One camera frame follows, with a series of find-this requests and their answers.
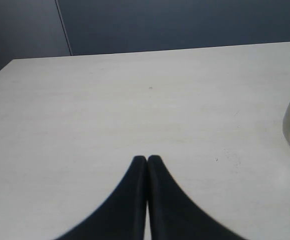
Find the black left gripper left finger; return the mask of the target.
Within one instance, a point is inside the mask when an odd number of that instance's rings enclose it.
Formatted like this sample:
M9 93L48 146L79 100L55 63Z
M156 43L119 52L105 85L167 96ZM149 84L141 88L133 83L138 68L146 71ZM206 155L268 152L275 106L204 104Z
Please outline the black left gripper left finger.
M59 240L142 240L147 207L147 160L135 156L111 195Z

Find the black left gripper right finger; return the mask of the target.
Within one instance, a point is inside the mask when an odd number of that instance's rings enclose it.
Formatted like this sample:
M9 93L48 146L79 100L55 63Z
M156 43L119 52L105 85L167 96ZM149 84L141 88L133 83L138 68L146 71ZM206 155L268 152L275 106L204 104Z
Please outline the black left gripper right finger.
M147 166L153 240L243 239L201 210L175 182L160 156L150 156Z

